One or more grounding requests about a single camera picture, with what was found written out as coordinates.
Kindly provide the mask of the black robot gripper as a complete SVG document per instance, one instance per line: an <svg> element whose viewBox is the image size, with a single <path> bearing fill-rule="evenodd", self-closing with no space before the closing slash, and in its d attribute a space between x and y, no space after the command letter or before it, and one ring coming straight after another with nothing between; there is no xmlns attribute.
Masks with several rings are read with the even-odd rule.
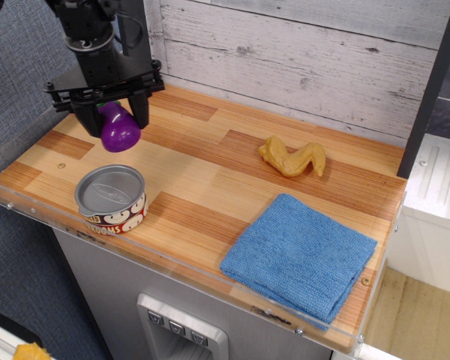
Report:
<svg viewBox="0 0 450 360"><path fill-rule="evenodd" d="M100 137L103 128L101 114L94 104L72 103L71 96L91 103L107 102L127 98L139 128L149 124L149 93L145 91L145 80L120 79L120 53L110 40L67 40L78 64L63 74L45 82L43 90L52 96L53 106L58 111L70 110L92 137ZM151 93L164 90L161 78L161 63L152 58L153 85Z"/></svg>

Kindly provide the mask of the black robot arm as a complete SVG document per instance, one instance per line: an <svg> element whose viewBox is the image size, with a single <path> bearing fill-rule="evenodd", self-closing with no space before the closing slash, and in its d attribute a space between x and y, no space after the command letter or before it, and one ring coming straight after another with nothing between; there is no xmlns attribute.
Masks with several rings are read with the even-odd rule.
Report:
<svg viewBox="0 0 450 360"><path fill-rule="evenodd" d="M98 104L127 99L139 128L149 123L148 99L164 89L152 57L142 1L49 1L78 64L44 86L58 112L73 113L93 137L104 122Z"/></svg>

